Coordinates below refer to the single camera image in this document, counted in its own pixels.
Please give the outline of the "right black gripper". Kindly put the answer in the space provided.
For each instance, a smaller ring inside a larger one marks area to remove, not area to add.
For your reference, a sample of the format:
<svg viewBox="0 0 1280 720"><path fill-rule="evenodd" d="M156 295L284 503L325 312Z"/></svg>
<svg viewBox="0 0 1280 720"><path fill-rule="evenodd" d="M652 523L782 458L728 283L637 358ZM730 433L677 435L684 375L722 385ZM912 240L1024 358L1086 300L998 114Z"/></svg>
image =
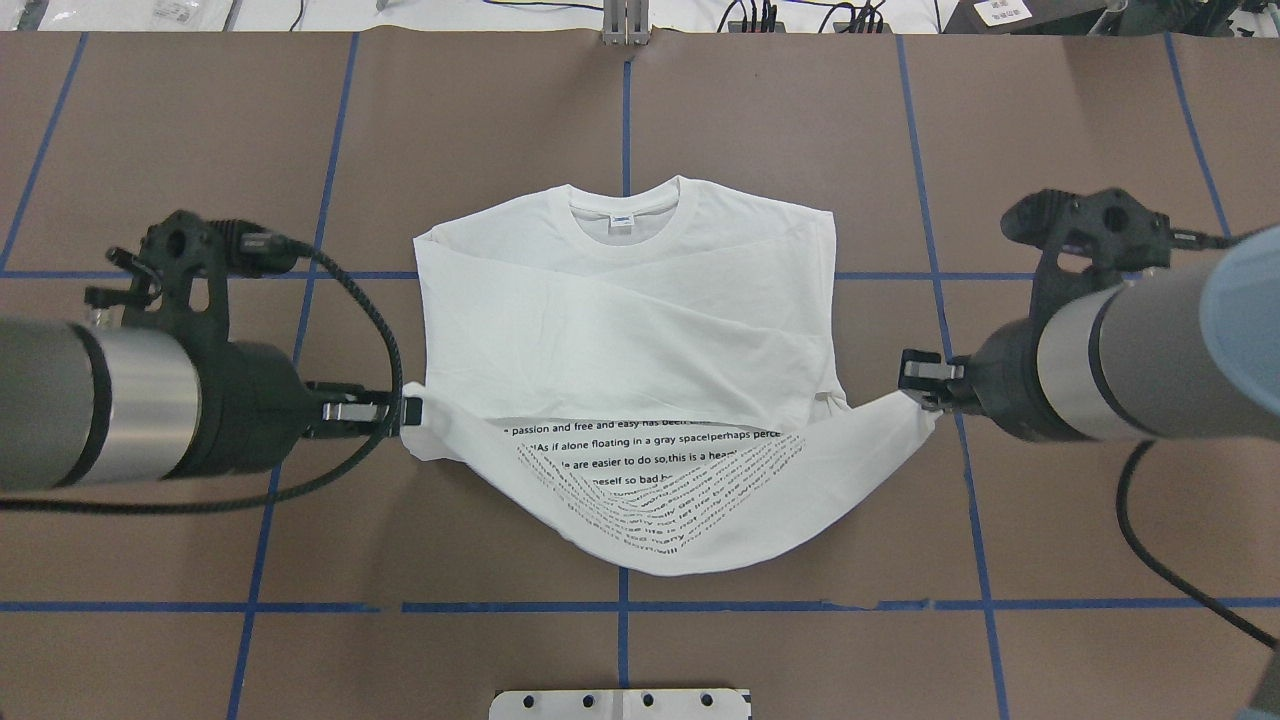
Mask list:
<svg viewBox="0 0 1280 720"><path fill-rule="evenodd" d="M936 386L915 391L924 410L984 416L1018 439L1089 442L1091 437L1070 427L1044 395L1037 361L1043 332L1043 323L1015 320L1001 325L973 354L946 356L904 348L900 384Z"/></svg>

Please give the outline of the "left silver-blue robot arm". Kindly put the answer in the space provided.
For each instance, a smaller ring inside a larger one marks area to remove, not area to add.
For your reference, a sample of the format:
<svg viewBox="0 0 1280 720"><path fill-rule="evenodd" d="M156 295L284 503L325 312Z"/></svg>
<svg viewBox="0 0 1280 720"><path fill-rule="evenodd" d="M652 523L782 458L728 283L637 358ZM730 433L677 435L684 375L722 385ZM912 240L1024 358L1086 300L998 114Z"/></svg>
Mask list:
<svg viewBox="0 0 1280 720"><path fill-rule="evenodd" d="M266 471L302 439L374 434L394 404L200 325L6 318L1 355L4 495Z"/></svg>

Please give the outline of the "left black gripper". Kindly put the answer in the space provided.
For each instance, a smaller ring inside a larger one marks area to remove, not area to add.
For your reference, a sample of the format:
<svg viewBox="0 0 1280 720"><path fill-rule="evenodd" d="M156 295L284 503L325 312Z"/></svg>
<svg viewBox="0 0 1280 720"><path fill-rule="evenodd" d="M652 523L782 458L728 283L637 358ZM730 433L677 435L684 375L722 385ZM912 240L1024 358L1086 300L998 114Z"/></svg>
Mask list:
<svg viewBox="0 0 1280 720"><path fill-rule="evenodd" d="M169 425L164 454L151 464L161 477L266 471L303 432L401 433L422 425L421 398L402 398L390 421L392 391L303 383L291 360L270 345L228 342L191 356L174 340L154 340L150 373ZM316 397L348 400L320 406Z"/></svg>

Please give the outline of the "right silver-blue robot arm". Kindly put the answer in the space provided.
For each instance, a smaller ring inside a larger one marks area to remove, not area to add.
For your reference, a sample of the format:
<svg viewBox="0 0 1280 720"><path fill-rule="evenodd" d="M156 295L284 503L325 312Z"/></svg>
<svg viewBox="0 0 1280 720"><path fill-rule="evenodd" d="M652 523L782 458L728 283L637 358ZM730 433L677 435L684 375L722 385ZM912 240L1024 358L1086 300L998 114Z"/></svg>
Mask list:
<svg viewBox="0 0 1280 720"><path fill-rule="evenodd" d="M1277 228L998 328L968 356L906 348L899 388L1028 442L1261 438L1277 419Z"/></svg>

